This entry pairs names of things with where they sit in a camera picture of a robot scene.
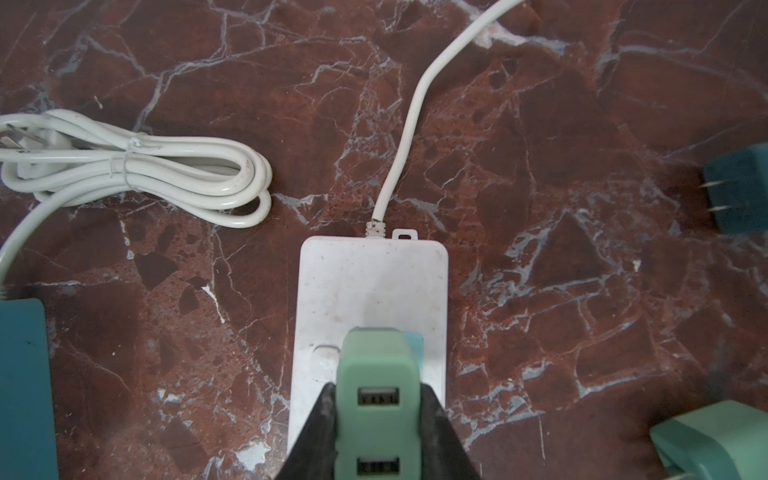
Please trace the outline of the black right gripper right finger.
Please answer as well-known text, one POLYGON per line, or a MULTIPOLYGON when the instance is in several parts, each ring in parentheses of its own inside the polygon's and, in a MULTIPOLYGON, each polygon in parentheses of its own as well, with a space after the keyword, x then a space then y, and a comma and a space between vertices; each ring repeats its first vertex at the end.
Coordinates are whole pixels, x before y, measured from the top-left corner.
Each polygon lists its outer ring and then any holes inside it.
POLYGON ((419 420, 423 480, 480 480, 434 390, 421 384, 419 420))

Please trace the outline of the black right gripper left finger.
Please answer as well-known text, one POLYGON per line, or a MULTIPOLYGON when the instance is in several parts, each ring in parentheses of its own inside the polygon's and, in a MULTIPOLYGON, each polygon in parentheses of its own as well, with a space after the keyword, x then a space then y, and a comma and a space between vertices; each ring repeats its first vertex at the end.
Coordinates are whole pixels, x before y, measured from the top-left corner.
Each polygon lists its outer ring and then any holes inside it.
POLYGON ((337 457, 336 385, 326 383, 276 480, 331 480, 337 457))

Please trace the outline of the green charger plug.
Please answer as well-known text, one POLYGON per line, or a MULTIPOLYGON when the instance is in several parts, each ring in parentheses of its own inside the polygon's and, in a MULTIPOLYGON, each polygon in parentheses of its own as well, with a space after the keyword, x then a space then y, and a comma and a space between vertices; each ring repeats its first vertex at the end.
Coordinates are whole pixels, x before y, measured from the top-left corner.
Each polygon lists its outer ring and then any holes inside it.
POLYGON ((669 479, 765 479, 767 413, 725 400, 650 429, 669 479))
POLYGON ((396 329, 355 328, 337 369, 336 479, 419 479, 420 370, 396 329))

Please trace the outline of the teal power strip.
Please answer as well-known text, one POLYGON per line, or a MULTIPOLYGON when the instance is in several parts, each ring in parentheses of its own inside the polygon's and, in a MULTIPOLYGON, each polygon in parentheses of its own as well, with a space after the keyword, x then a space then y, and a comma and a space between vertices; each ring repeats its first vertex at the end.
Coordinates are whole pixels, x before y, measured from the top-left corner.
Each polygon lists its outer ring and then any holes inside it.
POLYGON ((46 320, 38 299, 1 302, 1 477, 59 477, 46 320))

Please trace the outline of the long white power strip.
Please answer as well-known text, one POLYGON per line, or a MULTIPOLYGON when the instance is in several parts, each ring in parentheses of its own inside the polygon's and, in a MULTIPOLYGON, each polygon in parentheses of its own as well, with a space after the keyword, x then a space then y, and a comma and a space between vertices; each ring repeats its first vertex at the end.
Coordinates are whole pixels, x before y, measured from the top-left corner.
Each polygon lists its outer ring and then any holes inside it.
POLYGON ((355 327, 397 328, 413 339, 422 382, 446 399, 449 256, 437 241, 397 229, 391 239, 313 236, 300 249, 287 445, 322 387, 336 379, 355 327))

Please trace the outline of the teal charger plug far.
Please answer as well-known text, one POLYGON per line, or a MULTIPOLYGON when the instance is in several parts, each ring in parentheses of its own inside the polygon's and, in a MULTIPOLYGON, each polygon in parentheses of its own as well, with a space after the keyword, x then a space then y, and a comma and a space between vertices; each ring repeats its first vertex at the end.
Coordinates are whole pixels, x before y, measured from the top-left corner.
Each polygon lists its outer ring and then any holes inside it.
POLYGON ((702 168, 714 222, 723 234, 738 235, 767 230, 767 143, 707 162, 702 168))

